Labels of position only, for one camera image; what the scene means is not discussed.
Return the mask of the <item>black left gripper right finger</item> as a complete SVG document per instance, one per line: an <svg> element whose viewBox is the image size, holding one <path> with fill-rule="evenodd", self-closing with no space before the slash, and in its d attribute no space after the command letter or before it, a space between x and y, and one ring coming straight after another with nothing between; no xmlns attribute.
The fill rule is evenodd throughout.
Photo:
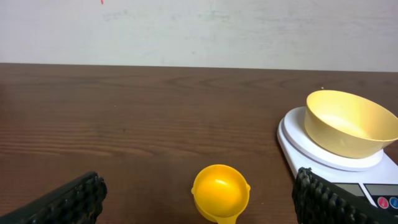
<svg viewBox="0 0 398 224"><path fill-rule="evenodd" d="M298 170L292 199L297 221L303 224L397 224L397 217L316 175L310 168Z"/></svg>

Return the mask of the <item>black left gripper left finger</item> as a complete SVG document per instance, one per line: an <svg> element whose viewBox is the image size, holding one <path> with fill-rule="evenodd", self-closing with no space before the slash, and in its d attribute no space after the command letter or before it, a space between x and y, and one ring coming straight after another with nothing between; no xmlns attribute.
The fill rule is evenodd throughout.
<svg viewBox="0 0 398 224"><path fill-rule="evenodd" d="M1 217L2 224L94 224L107 195L104 179L88 172Z"/></svg>

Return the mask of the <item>white digital kitchen scale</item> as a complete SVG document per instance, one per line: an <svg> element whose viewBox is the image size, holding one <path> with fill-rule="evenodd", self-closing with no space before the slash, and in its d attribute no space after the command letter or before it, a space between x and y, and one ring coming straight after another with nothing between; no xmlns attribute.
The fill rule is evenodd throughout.
<svg viewBox="0 0 398 224"><path fill-rule="evenodd" d="M305 107L290 110L277 129L279 144L293 175L301 167L394 216L397 216L397 164L380 150L364 159L338 156L317 145L304 127Z"/></svg>

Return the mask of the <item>yellow plastic measuring scoop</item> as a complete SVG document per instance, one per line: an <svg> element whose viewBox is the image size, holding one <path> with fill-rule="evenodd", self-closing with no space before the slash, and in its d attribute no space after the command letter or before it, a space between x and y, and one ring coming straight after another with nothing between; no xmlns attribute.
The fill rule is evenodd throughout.
<svg viewBox="0 0 398 224"><path fill-rule="evenodd" d="M251 186L233 167L214 164L195 177L191 193L195 206L207 220L217 224L236 224L246 209Z"/></svg>

